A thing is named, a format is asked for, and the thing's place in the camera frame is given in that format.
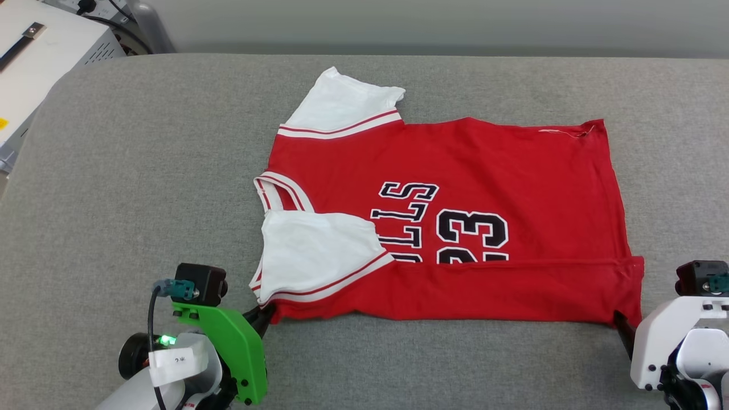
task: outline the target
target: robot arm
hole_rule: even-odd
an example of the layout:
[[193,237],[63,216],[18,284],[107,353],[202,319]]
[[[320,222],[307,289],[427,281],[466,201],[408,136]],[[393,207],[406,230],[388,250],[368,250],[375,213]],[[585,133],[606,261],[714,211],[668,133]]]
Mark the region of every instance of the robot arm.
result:
[[661,304],[636,330],[615,313],[628,356],[631,379],[640,389],[660,390],[672,409],[722,410],[729,385],[729,336],[720,329],[695,328],[700,319],[726,319],[729,268],[724,262],[695,260],[678,268],[680,297]]
[[[179,293],[171,292],[174,316],[202,331],[181,333],[177,338],[154,337],[153,360],[160,350],[183,352],[190,348],[185,350],[185,364],[194,361],[197,365],[193,374],[187,368],[184,379],[159,386],[167,409],[224,410],[234,400],[258,404],[268,389],[262,337],[275,307],[256,307],[243,314],[219,308],[227,292],[225,274],[219,268],[183,263],[175,280],[158,282],[168,284],[169,289],[179,288]],[[127,382],[97,410],[159,409],[153,379],[160,370],[153,368],[154,363],[150,367],[149,351],[146,333],[127,340],[119,356],[119,372]]]

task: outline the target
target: white label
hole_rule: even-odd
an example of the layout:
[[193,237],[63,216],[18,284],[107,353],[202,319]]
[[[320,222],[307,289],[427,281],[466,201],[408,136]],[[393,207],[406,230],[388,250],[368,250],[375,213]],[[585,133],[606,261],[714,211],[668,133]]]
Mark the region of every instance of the white label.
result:
[[149,353],[149,375],[152,385],[183,380],[199,374],[208,368],[208,353],[205,344],[199,341],[191,347],[157,350]]

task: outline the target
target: gray fabric surface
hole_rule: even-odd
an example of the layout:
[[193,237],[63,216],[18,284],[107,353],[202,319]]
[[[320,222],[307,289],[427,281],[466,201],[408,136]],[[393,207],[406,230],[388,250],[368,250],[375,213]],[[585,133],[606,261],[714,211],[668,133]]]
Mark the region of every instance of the gray fabric surface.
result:
[[[643,307],[674,269],[729,259],[729,61],[162,55],[66,75],[0,202],[4,409],[89,409],[123,380],[151,284],[187,261],[225,268],[247,309],[262,248],[252,178],[316,76],[407,91],[408,122],[519,125],[604,117]],[[178,331],[167,303],[156,328]],[[283,322],[264,339],[267,409],[665,409],[599,325]]]

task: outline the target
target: basketball jersey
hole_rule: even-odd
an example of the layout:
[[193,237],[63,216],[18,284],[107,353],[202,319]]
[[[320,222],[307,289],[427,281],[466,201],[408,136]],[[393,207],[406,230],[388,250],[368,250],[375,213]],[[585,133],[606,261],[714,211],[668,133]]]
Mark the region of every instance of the basketball jersey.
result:
[[404,92],[332,67],[279,128],[254,181],[266,216],[251,282],[274,322],[640,322],[643,260],[602,120],[406,124]]

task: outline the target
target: black number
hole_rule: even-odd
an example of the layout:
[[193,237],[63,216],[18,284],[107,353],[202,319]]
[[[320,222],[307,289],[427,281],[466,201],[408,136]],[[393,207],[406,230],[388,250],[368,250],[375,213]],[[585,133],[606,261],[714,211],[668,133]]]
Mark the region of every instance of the black number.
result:
[[[453,227],[456,223],[461,226],[459,230]],[[481,234],[484,247],[500,248],[509,240],[506,221],[497,214],[452,209],[444,209],[438,214],[437,233],[446,242],[459,243],[459,233],[478,235],[482,226],[488,227],[488,233]]]
[[483,261],[488,262],[490,260],[509,260],[509,254],[500,252],[484,252]]
[[465,248],[445,247],[438,250],[438,263],[470,263],[476,257]]

